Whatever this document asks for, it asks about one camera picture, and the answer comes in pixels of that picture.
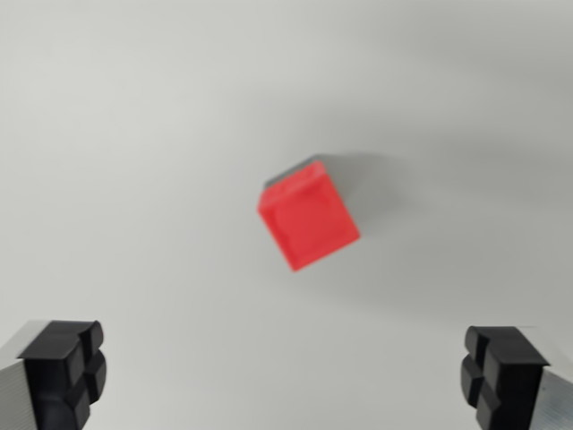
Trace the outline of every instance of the red cube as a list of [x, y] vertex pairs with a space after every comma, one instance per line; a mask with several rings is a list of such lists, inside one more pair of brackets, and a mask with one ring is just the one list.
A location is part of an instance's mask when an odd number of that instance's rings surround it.
[[360, 237], [324, 164], [317, 159], [269, 181], [258, 209], [293, 271]]

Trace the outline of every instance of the white surface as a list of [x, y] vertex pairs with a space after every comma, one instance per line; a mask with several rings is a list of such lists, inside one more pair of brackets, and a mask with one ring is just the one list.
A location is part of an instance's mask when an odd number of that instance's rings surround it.
[[[0, 2], [0, 338], [103, 322], [89, 430], [476, 429], [468, 325], [573, 352], [572, 19]], [[364, 237], [294, 275], [258, 193], [344, 151]]]

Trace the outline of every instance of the black rubber gripper pad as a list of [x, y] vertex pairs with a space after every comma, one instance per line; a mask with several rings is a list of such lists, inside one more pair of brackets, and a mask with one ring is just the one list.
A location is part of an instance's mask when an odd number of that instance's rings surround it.
[[38, 430], [81, 430], [106, 381], [99, 322], [53, 321], [21, 353]]
[[462, 392], [483, 430], [527, 430], [549, 363], [516, 327], [470, 327]]

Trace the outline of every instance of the cube face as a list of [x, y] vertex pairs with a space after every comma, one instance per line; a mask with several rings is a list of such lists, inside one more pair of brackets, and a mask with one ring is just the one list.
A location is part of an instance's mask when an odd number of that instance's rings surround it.
[[259, 213], [294, 271], [360, 237], [319, 160], [269, 186]]

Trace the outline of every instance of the red block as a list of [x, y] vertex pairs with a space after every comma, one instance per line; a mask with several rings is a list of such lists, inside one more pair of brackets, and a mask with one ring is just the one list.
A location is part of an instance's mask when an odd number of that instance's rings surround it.
[[321, 161], [266, 188], [258, 209], [293, 271], [360, 237]]

